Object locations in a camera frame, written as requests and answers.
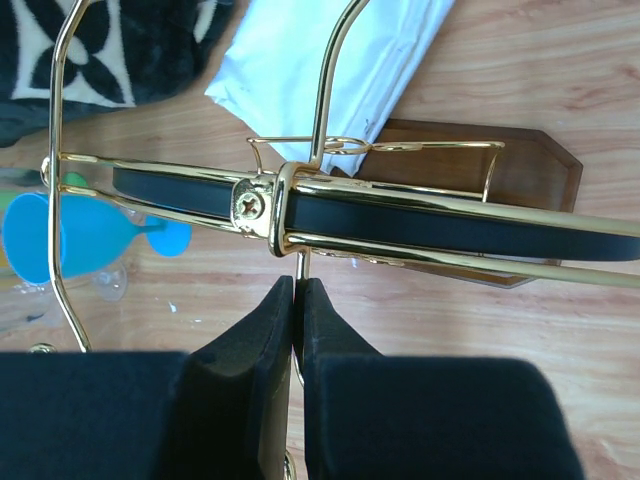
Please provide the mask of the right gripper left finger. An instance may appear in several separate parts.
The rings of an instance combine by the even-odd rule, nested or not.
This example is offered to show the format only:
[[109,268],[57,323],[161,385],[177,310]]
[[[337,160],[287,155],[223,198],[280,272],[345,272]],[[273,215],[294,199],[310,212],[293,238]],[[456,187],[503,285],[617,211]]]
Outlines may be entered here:
[[280,479],[293,281],[193,353],[5,353],[5,479]]

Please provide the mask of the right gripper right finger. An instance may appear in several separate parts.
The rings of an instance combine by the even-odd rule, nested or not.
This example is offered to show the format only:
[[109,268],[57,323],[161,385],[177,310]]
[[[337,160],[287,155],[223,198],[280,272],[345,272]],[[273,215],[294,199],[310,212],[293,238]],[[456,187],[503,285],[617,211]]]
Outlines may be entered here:
[[514,358],[390,356],[304,295],[305,461],[313,479],[581,479],[555,393]]

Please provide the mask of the gold and black wine glass rack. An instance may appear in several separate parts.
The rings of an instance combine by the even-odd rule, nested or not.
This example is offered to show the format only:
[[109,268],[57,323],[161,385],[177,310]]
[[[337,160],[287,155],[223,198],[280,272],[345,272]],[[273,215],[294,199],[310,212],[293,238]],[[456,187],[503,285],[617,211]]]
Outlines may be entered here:
[[372,143],[329,137],[326,90],[320,88],[307,162],[275,172],[231,172],[179,164],[112,159],[118,195],[63,183],[60,166],[64,65],[87,9],[72,4],[55,41],[50,73],[48,267],[56,298],[82,352],[90,341],[70,304],[60,261],[61,197],[77,195],[139,208],[166,220],[263,239],[276,257],[296,255],[290,371],[302,373],[304,295],[312,254],[373,263],[496,272],[586,285],[635,288],[635,275],[591,269],[591,262],[635,261],[639,227],[614,219],[467,200],[416,186],[324,175],[321,156],[362,154]]

